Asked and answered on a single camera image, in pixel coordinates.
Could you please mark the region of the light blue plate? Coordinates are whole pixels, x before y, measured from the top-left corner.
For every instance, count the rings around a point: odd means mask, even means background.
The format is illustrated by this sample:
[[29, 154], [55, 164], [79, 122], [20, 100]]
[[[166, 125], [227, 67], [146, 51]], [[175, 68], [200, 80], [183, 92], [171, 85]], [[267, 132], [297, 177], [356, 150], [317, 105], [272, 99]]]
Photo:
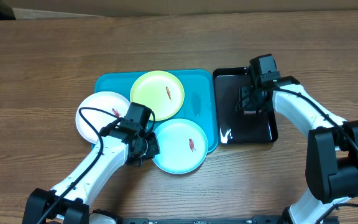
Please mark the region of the light blue plate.
[[155, 130], [160, 153], [154, 164], [170, 174], [186, 174], [197, 169], [208, 152], [203, 129], [187, 119], [170, 119]]

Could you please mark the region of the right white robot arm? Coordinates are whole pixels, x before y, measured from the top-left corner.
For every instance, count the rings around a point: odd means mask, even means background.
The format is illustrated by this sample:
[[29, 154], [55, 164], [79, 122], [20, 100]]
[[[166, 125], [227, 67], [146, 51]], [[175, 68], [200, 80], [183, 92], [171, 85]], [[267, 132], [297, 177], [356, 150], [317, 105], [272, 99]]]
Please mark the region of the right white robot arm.
[[326, 223], [333, 210], [358, 208], [358, 120], [346, 121], [314, 100], [300, 82], [284, 77], [253, 82], [239, 89], [236, 109], [276, 111], [308, 140], [305, 177], [308, 188], [285, 208], [279, 223]]

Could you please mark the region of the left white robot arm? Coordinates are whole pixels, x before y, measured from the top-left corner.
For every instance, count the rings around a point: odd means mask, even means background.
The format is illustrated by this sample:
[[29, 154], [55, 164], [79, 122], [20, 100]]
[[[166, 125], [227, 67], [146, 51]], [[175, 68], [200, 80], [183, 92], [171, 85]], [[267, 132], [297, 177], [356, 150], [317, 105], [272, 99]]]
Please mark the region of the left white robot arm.
[[104, 210], [90, 212], [90, 206], [107, 180], [124, 164], [142, 163], [159, 153], [155, 134], [134, 136], [130, 143], [111, 135], [98, 141], [92, 151], [63, 181], [46, 191], [35, 189], [27, 199], [23, 223], [122, 223], [122, 218]]

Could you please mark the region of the yellow plate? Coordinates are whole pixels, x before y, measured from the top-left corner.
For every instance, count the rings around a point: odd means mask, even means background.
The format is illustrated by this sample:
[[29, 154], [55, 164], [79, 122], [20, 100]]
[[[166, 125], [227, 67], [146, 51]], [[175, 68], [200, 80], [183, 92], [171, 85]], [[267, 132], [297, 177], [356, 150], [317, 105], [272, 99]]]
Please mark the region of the yellow plate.
[[181, 109], [185, 90], [181, 81], [172, 73], [156, 70], [141, 75], [132, 85], [131, 103], [150, 108], [156, 121], [173, 117]]

